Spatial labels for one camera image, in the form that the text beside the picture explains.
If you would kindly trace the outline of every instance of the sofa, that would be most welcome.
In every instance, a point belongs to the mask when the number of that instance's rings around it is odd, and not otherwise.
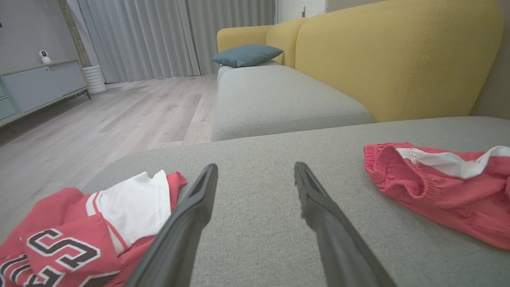
[[[510,145],[510,121],[447,117],[355,125],[144,151],[104,168],[83,189],[147,171],[179,171],[186,194],[218,165],[211,220],[191,286],[326,286],[315,233],[301,218],[294,163],[305,162],[398,286],[507,286],[510,253],[437,224],[384,196],[364,170],[363,146],[409,141],[462,152]]]
[[[263,66],[220,68],[212,140],[467,116],[502,31],[496,0],[387,0],[220,30],[220,52],[284,52]]]

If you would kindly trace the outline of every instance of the yellow cushion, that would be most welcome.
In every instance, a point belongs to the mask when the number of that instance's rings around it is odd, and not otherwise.
[[[272,26],[273,25],[221,29],[216,35],[218,53],[247,44],[265,45],[267,30]]]
[[[376,122],[469,115],[502,29],[495,0],[388,0],[307,19],[295,68]]]
[[[294,68],[296,59],[296,37],[304,18],[273,25],[266,36],[266,45],[284,50],[273,60],[287,67]]]

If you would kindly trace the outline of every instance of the wooden floor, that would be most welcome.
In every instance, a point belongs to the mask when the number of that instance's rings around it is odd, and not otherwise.
[[[4,127],[0,242],[35,202],[83,187],[116,159],[209,142],[216,91],[216,75],[118,83]]]

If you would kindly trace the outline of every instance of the throw pillow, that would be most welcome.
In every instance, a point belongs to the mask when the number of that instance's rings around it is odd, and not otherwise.
[[[251,67],[269,61],[283,52],[283,50],[267,45],[249,44],[225,50],[211,60],[236,68]]]

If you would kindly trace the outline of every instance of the white pot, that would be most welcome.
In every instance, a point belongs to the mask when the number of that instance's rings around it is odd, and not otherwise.
[[[87,80],[89,81],[89,94],[97,94],[106,92],[108,88],[105,86],[105,78],[101,71],[101,65],[83,68]]]

